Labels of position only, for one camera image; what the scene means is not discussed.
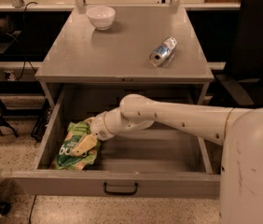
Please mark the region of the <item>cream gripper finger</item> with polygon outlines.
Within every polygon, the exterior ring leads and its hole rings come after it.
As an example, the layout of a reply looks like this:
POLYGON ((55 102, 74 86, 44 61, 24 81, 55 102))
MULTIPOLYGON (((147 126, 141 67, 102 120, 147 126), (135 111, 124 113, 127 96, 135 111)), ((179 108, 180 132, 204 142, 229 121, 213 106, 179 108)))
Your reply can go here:
POLYGON ((94 134, 85 134, 81 137, 78 143, 71 149, 70 155, 72 157, 82 156, 89 150, 94 148, 97 143, 97 137, 94 134))

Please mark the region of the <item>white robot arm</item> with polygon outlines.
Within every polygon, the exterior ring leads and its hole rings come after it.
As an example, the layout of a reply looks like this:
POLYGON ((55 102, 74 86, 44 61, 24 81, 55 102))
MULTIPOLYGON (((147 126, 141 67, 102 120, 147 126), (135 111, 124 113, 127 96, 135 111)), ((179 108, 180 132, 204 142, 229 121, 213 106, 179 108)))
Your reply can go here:
POLYGON ((70 154, 80 156, 98 140, 143 130, 155 121, 223 147, 220 224, 263 224, 263 108, 162 103, 130 94, 119 107, 88 119, 90 133, 70 154))

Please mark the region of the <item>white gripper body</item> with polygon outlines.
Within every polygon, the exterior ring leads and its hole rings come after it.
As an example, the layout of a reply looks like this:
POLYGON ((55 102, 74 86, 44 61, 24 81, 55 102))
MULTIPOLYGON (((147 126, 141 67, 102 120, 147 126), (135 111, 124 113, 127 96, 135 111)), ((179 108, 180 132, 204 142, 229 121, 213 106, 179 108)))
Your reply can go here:
POLYGON ((94 117, 90 124, 91 133, 101 141, 105 141, 111 138, 111 133, 106 128, 104 117, 105 112, 94 117))

